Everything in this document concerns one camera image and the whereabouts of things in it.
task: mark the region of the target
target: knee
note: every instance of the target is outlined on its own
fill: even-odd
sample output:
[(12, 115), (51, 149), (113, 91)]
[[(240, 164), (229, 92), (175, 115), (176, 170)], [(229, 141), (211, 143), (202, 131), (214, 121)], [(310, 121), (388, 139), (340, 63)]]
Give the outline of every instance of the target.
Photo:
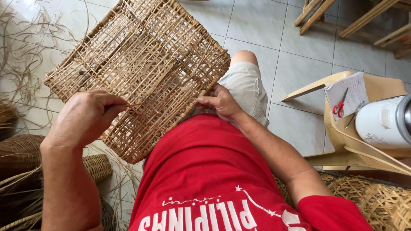
[(258, 66), (256, 55), (253, 52), (246, 50), (237, 51), (231, 58), (230, 65), (233, 65), (237, 62), (250, 62)]

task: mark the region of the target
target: red t-shirt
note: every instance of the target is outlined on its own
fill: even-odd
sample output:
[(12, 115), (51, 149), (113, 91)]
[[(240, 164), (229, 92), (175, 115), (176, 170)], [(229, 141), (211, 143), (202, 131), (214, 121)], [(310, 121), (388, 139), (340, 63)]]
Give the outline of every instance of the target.
[(372, 230), (350, 200), (286, 204), (258, 151), (233, 125), (200, 114), (167, 132), (147, 160), (131, 231)]

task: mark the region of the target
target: hand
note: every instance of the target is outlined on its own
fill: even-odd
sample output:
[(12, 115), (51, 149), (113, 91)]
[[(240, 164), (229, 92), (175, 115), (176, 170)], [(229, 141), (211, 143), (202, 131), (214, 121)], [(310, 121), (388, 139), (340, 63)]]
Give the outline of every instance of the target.
[(105, 90), (76, 93), (61, 110), (41, 146), (82, 150), (109, 128), (114, 118), (127, 109), (126, 104)]
[(199, 97), (197, 106), (200, 110), (214, 110), (218, 117), (227, 122), (233, 122), (238, 115), (245, 113), (229, 90), (218, 83), (206, 96)]

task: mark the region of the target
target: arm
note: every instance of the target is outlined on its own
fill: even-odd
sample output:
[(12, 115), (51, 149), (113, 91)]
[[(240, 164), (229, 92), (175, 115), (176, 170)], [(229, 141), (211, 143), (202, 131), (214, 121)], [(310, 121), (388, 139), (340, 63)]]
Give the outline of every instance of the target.
[(99, 192), (83, 165), (96, 140), (127, 102), (104, 90), (75, 94), (40, 145), (44, 175), (42, 230), (102, 231)]
[(287, 187), (296, 205), (307, 196), (333, 196), (317, 171), (285, 140), (274, 135), (243, 111), (230, 92), (217, 84), (209, 96), (200, 97), (200, 109), (214, 109), (217, 115), (237, 126), (265, 159), (272, 173)]

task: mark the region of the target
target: paper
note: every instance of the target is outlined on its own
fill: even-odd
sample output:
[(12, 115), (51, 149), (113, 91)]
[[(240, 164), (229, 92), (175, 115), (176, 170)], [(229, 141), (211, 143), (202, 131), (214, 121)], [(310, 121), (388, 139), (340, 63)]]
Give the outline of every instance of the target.
[[(357, 72), (324, 88), (331, 110), (335, 105), (338, 105), (338, 103), (342, 101), (342, 97), (347, 88), (348, 92), (344, 101), (343, 117), (354, 113), (363, 100), (365, 100), (364, 105), (369, 103), (363, 74), (363, 72)], [(335, 120), (341, 119), (337, 114), (333, 115)]]

